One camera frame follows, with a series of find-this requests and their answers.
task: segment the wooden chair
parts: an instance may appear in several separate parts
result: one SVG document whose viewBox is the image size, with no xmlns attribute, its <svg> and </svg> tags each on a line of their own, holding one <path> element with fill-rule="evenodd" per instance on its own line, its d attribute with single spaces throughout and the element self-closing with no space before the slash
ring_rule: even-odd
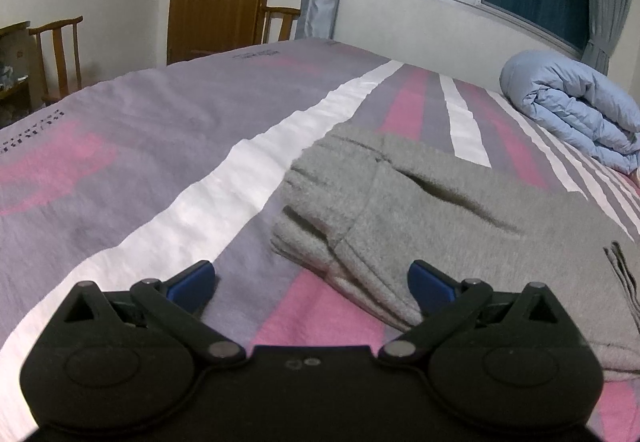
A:
<svg viewBox="0 0 640 442">
<path fill-rule="evenodd" d="M 268 43 L 269 31 L 271 30 L 271 19 L 275 15 L 282 15 L 282 26 L 280 27 L 280 35 L 278 36 L 278 41 L 285 42 L 291 37 L 293 20 L 300 16 L 300 10 L 293 8 L 261 7 L 260 16 L 264 21 L 264 33 L 262 35 L 262 41 L 259 43 Z"/>
<path fill-rule="evenodd" d="M 80 60 L 78 58 L 78 24 L 82 22 L 82 16 L 78 18 L 72 18 L 70 20 L 58 20 L 57 22 L 51 22 L 39 28 L 29 29 L 29 34 L 36 36 L 36 44 L 38 46 L 38 65 L 40 67 L 40 76 L 42 77 L 42 87 L 44 90 L 43 101 L 46 104 L 55 103 L 60 99 L 69 95 L 69 85 L 66 78 L 66 61 L 65 50 L 62 45 L 62 28 L 66 26 L 73 26 L 74 30 L 74 57 L 76 59 L 76 79 L 78 80 L 78 88 L 82 88 L 82 78 L 80 76 Z M 42 39 L 41 34 L 46 31 L 52 31 L 53 39 L 53 53 L 56 58 L 56 69 L 58 71 L 58 93 L 52 95 L 49 93 L 49 86 L 47 85 L 47 77 L 44 70 L 44 57 L 42 55 Z"/>
</svg>

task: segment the folded quilt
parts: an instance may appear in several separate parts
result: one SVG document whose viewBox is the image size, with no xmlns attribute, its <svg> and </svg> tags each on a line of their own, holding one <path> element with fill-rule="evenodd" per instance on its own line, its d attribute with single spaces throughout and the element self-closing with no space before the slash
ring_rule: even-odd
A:
<svg viewBox="0 0 640 442">
<path fill-rule="evenodd" d="M 500 88 L 520 112 L 582 153 L 627 175 L 638 168 L 640 109 L 588 65 L 525 50 L 504 65 Z"/>
<path fill-rule="evenodd" d="M 547 194 L 393 135 L 339 125 L 280 186 L 276 252 L 399 329 L 420 323 L 415 259 L 497 291 L 544 281 L 607 378 L 640 373 L 636 245 L 576 193 Z"/>
</svg>

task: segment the bed sheet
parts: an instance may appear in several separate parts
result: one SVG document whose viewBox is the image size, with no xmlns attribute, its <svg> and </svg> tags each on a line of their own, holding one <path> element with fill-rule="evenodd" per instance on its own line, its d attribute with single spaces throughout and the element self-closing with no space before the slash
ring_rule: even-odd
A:
<svg viewBox="0 0 640 442">
<path fill-rule="evenodd" d="M 220 284 L 202 320 L 242 345 L 377 350 L 396 336 L 270 249 L 286 169 L 344 121 L 582 193 L 640 239 L 629 180 L 469 83 L 331 40 L 133 72 L 0 130 L 0 440 L 34 428 L 20 365 L 81 279 L 128 289 L 208 259 Z M 635 440 L 639 396 L 636 381 L 607 383 L 590 426 Z"/>
</svg>

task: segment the curtain tieback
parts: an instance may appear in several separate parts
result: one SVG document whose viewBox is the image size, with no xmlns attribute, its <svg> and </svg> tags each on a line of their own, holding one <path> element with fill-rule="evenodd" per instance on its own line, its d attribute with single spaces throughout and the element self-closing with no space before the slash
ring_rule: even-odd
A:
<svg viewBox="0 0 640 442">
<path fill-rule="evenodd" d="M 589 38 L 589 41 L 587 43 L 593 45 L 593 47 L 599 48 L 607 56 L 611 57 L 612 50 L 610 48 L 610 45 L 599 36 L 593 36 L 592 38 Z"/>
</svg>

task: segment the light blue duvet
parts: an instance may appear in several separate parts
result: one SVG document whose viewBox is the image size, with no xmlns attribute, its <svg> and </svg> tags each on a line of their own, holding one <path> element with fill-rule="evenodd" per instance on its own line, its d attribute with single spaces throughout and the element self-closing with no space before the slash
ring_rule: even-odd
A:
<svg viewBox="0 0 640 442">
<path fill-rule="evenodd" d="M 513 105 L 553 135 L 622 173 L 638 167 L 640 109 L 604 74 L 558 52 L 525 50 L 500 74 Z"/>
</svg>

